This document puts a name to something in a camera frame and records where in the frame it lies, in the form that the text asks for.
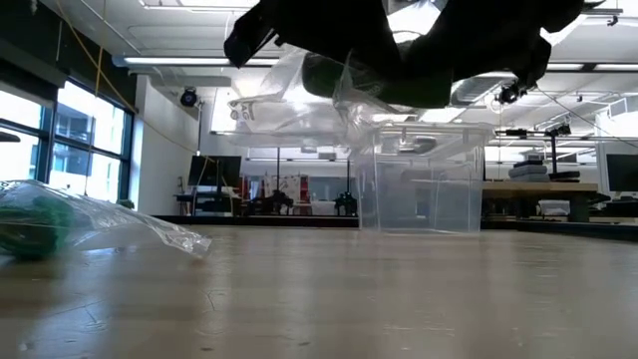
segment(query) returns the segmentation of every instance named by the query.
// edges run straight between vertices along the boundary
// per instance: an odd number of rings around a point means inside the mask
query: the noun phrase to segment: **monitor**
[[[188,185],[238,187],[240,169],[241,156],[193,156],[190,161]],[[220,183],[217,183],[217,172]]]
[[[638,155],[607,155],[611,191],[638,191]]]

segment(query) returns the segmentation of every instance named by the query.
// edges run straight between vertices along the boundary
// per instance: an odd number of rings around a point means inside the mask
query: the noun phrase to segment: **clear plastic container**
[[[480,230],[489,125],[394,123],[353,156],[362,229]]]

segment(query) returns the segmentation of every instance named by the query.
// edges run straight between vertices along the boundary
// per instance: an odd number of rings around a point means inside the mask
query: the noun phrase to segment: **ceiling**
[[[58,0],[41,0],[58,12]],[[107,12],[103,14],[104,0],[59,0],[65,13],[81,32],[116,55],[144,56],[223,56],[223,41],[232,30],[241,12],[211,13],[145,9],[143,3],[157,6],[186,4],[223,4],[224,6],[250,6],[255,0],[107,0]],[[438,0],[440,5],[445,1]],[[625,15],[614,27],[606,26],[607,19],[597,19],[579,25],[552,53],[555,62],[635,62],[638,59],[638,3],[635,0],[619,0]],[[398,9],[403,4],[391,0],[389,8]],[[110,27],[105,27],[102,16]],[[282,50],[269,44],[260,53],[263,57],[278,57]],[[167,92],[179,93],[192,78],[227,76],[232,79],[235,92],[241,96],[256,95],[258,84],[267,69],[231,68],[161,68],[149,69],[161,73]],[[548,74],[539,82],[540,90],[556,98],[560,104],[579,115],[589,116],[603,105],[625,96],[638,93],[638,74]],[[200,94],[208,96],[214,89],[203,87]],[[504,127],[532,128],[534,125],[566,113],[546,95],[534,92],[516,105],[497,114],[484,107],[483,100],[476,105],[483,108],[468,109],[458,115],[464,122],[487,122]],[[591,127],[579,120],[572,120],[572,132],[588,132]]]

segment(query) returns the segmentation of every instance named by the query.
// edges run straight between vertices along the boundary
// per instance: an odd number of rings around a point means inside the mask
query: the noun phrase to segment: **window frame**
[[[81,88],[84,91],[91,93],[91,90],[80,83],[79,81],[69,78],[69,83]],[[131,175],[131,153],[133,146],[133,119],[134,114],[128,109],[122,107],[117,102],[109,99],[106,96],[98,95],[98,97],[107,103],[113,105],[115,108],[124,112],[124,130],[122,133],[122,153],[117,154],[111,151],[103,150],[93,146],[95,142],[95,131],[91,133],[90,141],[85,144],[78,140],[57,136],[55,134],[57,113],[58,113],[58,98],[56,97],[53,108],[47,108],[42,106],[40,128],[31,128],[26,125],[15,123],[6,119],[0,119],[0,130],[7,129],[15,131],[21,134],[33,136],[39,139],[38,158],[36,160],[35,180],[49,183],[50,172],[53,168],[53,146],[54,144],[60,144],[89,153],[89,166],[92,162],[92,154],[101,155],[107,158],[120,161],[120,177],[118,183],[118,198],[129,198],[129,185]]]

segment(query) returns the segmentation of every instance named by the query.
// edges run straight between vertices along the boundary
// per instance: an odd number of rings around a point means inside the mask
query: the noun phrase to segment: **table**
[[[596,183],[485,181],[483,199],[569,200],[569,221],[589,221],[589,200],[597,197]]]
[[[638,246],[551,234],[196,227],[0,256],[2,358],[631,358]]]

